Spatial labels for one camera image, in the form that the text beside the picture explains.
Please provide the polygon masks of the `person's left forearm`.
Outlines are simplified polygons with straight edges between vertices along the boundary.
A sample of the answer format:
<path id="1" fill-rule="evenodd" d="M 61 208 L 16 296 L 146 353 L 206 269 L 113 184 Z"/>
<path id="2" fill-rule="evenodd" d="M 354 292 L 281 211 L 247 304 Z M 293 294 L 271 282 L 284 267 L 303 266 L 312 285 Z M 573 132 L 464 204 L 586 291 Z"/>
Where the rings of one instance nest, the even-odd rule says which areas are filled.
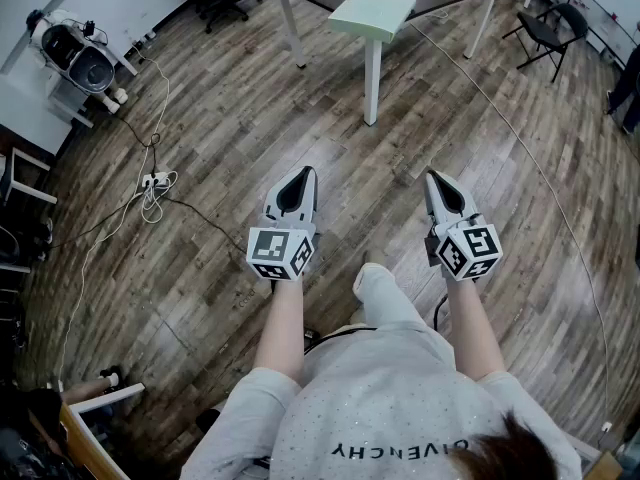
<path id="1" fill-rule="evenodd" d="M 254 368 L 300 381 L 304 367 L 303 278 L 277 281 L 257 347 Z"/>

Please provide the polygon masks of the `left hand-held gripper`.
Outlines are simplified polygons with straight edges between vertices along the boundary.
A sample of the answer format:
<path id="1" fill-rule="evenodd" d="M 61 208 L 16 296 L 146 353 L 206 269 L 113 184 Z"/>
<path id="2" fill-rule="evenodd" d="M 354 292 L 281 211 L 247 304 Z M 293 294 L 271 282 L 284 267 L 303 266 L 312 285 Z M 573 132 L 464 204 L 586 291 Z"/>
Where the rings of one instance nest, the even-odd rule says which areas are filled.
<path id="1" fill-rule="evenodd" d="M 318 179 L 311 166 L 293 170 L 268 191 L 257 225 L 250 228 L 246 262 L 261 278 L 296 281 L 316 252 Z"/>

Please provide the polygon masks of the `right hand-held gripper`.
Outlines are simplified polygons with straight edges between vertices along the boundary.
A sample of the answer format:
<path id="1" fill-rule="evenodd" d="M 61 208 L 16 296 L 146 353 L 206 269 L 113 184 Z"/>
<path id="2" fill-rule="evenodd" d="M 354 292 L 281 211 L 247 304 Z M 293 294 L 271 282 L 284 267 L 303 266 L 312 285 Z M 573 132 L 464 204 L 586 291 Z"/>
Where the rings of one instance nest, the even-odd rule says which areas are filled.
<path id="1" fill-rule="evenodd" d="M 456 282 L 487 275 L 502 258 L 502 247 L 470 192 L 451 176 L 429 170 L 425 197 L 434 223 L 425 238 L 429 265 L 440 266 L 443 276 Z"/>

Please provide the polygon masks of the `person's grey t-shirt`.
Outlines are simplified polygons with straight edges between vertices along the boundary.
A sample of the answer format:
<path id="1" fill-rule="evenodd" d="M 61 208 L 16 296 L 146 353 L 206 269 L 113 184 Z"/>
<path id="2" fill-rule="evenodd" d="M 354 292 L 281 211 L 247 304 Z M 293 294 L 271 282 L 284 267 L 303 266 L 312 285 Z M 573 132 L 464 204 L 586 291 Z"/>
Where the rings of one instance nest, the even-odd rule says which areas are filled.
<path id="1" fill-rule="evenodd" d="M 461 480 L 455 451 L 505 430 L 513 413 L 544 443 L 560 480 L 580 480 L 575 449 L 518 380 L 459 373 L 448 343 L 395 326 L 334 337 L 301 382 L 256 368 L 242 378 L 181 480 Z"/>

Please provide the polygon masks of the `wooden table white frame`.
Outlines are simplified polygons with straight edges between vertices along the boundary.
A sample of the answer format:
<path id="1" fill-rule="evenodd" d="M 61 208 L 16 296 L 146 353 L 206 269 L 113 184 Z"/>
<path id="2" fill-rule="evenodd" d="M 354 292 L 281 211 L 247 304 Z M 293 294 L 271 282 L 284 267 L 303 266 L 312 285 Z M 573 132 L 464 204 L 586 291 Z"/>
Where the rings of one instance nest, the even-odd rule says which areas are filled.
<path id="1" fill-rule="evenodd" d="M 125 387 L 113 393 L 67 405 L 60 411 L 60 428 L 68 455 L 81 472 L 94 480 L 131 480 L 100 444 L 85 423 L 84 413 L 120 402 L 145 390 L 143 383 Z"/>

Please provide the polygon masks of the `white power strip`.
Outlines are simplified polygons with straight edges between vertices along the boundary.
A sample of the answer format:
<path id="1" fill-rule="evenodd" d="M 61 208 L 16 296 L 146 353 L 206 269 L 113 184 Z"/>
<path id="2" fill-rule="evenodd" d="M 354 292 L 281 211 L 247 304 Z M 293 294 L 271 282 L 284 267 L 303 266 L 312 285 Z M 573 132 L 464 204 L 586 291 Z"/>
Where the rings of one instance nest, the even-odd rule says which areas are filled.
<path id="1" fill-rule="evenodd" d="M 178 179 L 176 171 L 155 172 L 144 174 L 142 177 L 141 187 L 146 189 L 165 189 L 170 188 Z"/>

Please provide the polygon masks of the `black folding chair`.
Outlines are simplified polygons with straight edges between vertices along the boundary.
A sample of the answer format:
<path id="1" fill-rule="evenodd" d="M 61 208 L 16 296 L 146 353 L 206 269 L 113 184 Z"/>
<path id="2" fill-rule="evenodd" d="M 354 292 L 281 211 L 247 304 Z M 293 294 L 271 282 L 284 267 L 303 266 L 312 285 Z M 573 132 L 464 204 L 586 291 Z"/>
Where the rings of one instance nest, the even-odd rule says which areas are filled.
<path id="1" fill-rule="evenodd" d="M 519 25 L 502 36 L 506 39 L 515 36 L 522 47 L 527 60 L 517 66 L 520 70 L 543 58 L 548 57 L 555 71 L 551 82 L 554 83 L 560 72 L 569 46 L 586 38 L 589 26 L 583 14 L 569 3 L 558 3 L 537 16 L 523 11 L 517 12 Z M 535 55 L 532 56 L 520 38 L 524 31 L 536 44 Z"/>

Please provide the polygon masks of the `person's right forearm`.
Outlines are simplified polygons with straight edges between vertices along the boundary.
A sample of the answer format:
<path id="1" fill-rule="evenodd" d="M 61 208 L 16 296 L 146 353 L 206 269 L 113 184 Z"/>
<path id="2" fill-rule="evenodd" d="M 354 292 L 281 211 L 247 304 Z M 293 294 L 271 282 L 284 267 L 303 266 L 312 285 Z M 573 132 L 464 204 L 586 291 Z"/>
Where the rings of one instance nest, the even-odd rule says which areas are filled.
<path id="1" fill-rule="evenodd" d="M 505 371 L 504 359 L 476 284 L 471 280 L 448 278 L 446 286 L 457 371 L 474 381 Z"/>

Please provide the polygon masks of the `white metal table frame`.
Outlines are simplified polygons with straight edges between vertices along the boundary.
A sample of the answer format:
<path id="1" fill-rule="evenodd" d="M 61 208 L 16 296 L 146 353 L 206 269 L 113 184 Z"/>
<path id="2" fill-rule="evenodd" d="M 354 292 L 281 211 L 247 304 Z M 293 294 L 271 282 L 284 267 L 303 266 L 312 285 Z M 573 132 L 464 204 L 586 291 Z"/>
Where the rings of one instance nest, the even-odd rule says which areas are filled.
<path id="1" fill-rule="evenodd" d="M 55 205 L 58 202 L 58 199 L 55 196 L 22 183 L 15 178 L 17 159 L 24 160 L 45 172 L 49 172 L 51 169 L 48 164 L 41 162 L 35 157 L 17 148 L 13 148 L 9 156 L 0 155 L 0 167 L 3 168 L 2 176 L 0 177 L 0 204 L 5 206 L 13 192 L 21 192 L 46 203 Z"/>

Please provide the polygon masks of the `person's right leg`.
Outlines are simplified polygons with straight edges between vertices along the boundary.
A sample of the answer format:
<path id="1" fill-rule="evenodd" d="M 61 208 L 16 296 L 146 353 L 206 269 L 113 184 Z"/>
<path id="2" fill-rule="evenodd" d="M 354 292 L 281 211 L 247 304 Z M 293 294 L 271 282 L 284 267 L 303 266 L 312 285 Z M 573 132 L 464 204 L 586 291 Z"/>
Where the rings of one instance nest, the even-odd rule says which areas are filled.
<path id="1" fill-rule="evenodd" d="M 352 290 L 362 305 L 364 324 L 367 326 L 421 332 L 428 328 L 413 303 L 397 285 L 394 275 L 381 264 L 365 262 Z"/>

